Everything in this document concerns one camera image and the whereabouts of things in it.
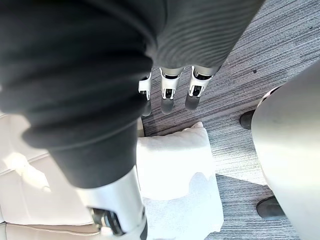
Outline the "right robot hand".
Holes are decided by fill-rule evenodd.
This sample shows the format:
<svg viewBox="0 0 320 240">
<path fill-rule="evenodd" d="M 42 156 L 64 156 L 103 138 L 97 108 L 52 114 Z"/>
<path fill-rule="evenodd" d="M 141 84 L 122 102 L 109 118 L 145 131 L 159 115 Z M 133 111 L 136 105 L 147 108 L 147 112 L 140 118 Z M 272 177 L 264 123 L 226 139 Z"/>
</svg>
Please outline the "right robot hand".
<svg viewBox="0 0 320 240">
<path fill-rule="evenodd" d="M 3 0 L 0 109 L 25 117 L 23 139 L 45 149 L 99 231 L 145 240 L 137 178 L 138 118 L 150 107 L 153 67 L 161 110 L 172 111 L 185 67 L 185 107 L 263 5 L 261 0 Z"/>
</svg>

